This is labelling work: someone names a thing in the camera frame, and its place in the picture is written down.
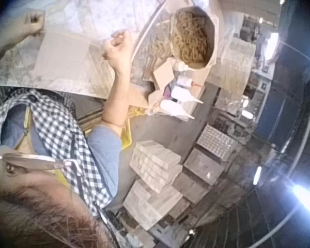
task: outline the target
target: checkered shirt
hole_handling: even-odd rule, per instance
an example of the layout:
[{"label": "checkered shirt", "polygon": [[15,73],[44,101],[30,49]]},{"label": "checkered shirt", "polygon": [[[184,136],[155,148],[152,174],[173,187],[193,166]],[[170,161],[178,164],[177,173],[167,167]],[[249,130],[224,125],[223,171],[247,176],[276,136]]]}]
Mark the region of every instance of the checkered shirt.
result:
[{"label": "checkered shirt", "polygon": [[20,88],[14,91],[0,106],[0,145],[1,130],[8,111],[18,104],[30,107],[37,133],[53,158],[78,161],[83,171],[82,177],[77,175],[75,166],[63,168],[62,173],[74,191],[83,198],[92,215],[98,216],[94,203],[104,208],[112,197],[102,180],[100,168],[93,160],[83,132],[62,103],[35,89]]}]

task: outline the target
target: ceiling light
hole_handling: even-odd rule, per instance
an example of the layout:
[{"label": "ceiling light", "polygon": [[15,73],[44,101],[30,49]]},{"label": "ceiling light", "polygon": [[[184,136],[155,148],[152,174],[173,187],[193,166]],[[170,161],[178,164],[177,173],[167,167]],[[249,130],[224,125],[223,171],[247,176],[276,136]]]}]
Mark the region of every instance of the ceiling light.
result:
[{"label": "ceiling light", "polygon": [[261,171],[262,171],[262,167],[259,166],[259,167],[257,168],[257,171],[256,171],[255,176],[254,176],[253,185],[257,185],[258,180],[259,180],[259,177],[260,177]]},{"label": "ceiling light", "polygon": [[270,39],[268,40],[267,48],[265,49],[265,59],[270,60],[273,57],[275,48],[277,47],[279,40],[278,33],[272,33]]},{"label": "ceiling light", "polygon": [[243,106],[243,107],[247,107],[247,106],[248,106],[248,103],[249,103],[249,100],[248,100],[248,99],[245,99],[245,100],[243,101],[242,106]]},{"label": "ceiling light", "polygon": [[293,192],[303,206],[310,211],[310,192],[300,185],[293,187]]},{"label": "ceiling light", "polygon": [[254,115],[253,115],[252,113],[246,111],[246,110],[243,110],[243,111],[242,111],[242,115],[243,115],[244,117],[246,117],[247,119],[250,119],[250,120],[254,118]]}]

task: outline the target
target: eyeglasses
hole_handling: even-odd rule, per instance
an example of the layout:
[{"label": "eyeglasses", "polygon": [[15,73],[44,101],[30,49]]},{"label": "eyeglasses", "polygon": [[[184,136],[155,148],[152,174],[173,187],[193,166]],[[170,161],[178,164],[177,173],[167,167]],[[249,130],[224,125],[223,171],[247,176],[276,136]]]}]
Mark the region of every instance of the eyeglasses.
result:
[{"label": "eyeglasses", "polygon": [[[64,159],[61,161],[48,156],[25,154],[20,152],[10,152],[0,155],[0,160],[3,160],[10,165],[27,169],[29,171],[43,171],[43,170],[51,171],[55,169],[63,169],[64,167],[74,165],[76,167],[77,175],[78,176],[84,175],[76,159]],[[99,218],[101,218],[107,231],[110,233],[116,248],[120,248],[117,238],[108,224],[108,217],[105,211],[101,210],[101,208],[95,201],[93,201],[93,205],[95,206],[96,211],[98,212]]]}]

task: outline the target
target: blue t-shirt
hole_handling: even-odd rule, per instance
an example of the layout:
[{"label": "blue t-shirt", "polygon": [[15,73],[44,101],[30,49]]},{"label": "blue t-shirt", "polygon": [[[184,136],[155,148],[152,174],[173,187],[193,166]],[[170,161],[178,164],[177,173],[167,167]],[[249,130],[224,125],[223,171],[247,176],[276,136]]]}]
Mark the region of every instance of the blue t-shirt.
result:
[{"label": "blue t-shirt", "polygon": [[[23,122],[26,105],[20,104],[9,110],[1,132],[1,144],[14,148],[24,134]],[[33,149],[38,155],[49,156],[34,125],[29,130]],[[88,147],[93,159],[101,169],[101,175],[111,195],[118,189],[118,162],[121,141],[118,135],[106,125],[95,126],[87,137]]]}]

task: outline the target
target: hand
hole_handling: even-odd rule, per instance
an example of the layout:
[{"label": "hand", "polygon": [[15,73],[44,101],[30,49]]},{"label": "hand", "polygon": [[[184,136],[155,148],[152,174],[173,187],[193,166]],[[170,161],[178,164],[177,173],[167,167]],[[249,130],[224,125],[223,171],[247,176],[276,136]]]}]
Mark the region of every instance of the hand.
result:
[{"label": "hand", "polygon": [[112,34],[106,41],[102,54],[117,74],[131,73],[132,39],[128,30],[121,29]]},{"label": "hand", "polygon": [[0,54],[5,53],[30,35],[43,29],[45,13],[27,10],[5,26],[0,26]]}]

